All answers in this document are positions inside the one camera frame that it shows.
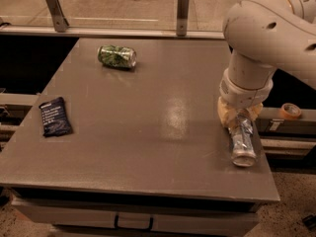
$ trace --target white robotic arm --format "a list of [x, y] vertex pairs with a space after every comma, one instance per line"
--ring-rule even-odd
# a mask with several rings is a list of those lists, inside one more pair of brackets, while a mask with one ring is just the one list
[[315, 0], [243, 0], [228, 12], [223, 33], [234, 48], [220, 84], [234, 109], [256, 106], [277, 68], [316, 89]]

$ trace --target tile floor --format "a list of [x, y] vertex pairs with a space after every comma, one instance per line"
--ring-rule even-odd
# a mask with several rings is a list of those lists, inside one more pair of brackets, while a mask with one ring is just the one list
[[[191, 0], [189, 30], [221, 31], [222, 18], [238, 0]], [[174, 30], [177, 0], [60, 0], [71, 26]], [[44, 0], [0, 0], [0, 17], [20, 26], [51, 26]], [[274, 170], [281, 201], [259, 210], [260, 224], [247, 237], [313, 237], [301, 218], [316, 214], [316, 171]], [[34, 224], [10, 203], [0, 208], [0, 236], [45, 237], [49, 225]]]

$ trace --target desk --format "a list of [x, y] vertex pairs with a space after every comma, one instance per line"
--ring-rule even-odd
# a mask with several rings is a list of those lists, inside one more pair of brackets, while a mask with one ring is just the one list
[[[103, 44], [133, 47], [135, 71], [104, 67]], [[56, 234], [242, 236], [279, 197], [257, 134], [258, 164], [231, 163], [216, 111], [229, 56], [224, 40], [79, 39], [0, 154], [0, 184]], [[39, 105], [59, 96], [73, 133], [44, 138]]]

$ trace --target metal post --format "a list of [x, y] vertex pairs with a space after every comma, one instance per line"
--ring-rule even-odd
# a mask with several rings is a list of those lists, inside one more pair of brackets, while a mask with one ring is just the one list
[[66, 32], [69, 24], [64, 17], [58, 0], [46, 0], [53, 26], [57, 32]]
[[178, 0], [177, 36], [179, 37], [184, 37], [187, 34], [189, 1], [190, 0]]

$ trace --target silver can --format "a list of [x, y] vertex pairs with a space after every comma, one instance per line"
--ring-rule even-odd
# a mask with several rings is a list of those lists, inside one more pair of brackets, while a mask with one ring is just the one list
[[98, 59], [104, 65], [114, 68], [133, 69], [136, 66], [136, 52], [130, 47], [100, 46]]

